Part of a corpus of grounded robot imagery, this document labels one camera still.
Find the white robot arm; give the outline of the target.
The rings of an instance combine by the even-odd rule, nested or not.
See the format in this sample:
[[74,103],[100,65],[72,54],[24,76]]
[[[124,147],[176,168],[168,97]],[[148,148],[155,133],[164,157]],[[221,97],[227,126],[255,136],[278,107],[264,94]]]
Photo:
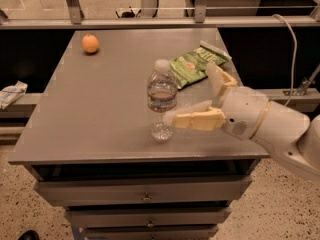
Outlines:
[[198,104],[168,111],[163,122],[175,128],[213,131],[217,128],[240,140],[262,146],[290,172],[320,180],[320,118],[270,100],[265,94],[240,86],[214,63],[205,70],[216,104]]

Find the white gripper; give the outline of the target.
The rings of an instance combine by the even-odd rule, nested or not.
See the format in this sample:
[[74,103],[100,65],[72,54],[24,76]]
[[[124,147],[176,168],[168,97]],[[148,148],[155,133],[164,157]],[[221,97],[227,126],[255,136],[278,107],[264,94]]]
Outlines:
[[207,100],[170,110],[164,114],[162,121],[180,129],[213,131],[222,127],[224,132],[240,140],[251,138],[268,106],[268,97],[249,87],[237,87],[237,80],[215,63],[208,63],[205,73],[213,97],[222,96],[218,102],[219,108],[213,107],[212,101]]

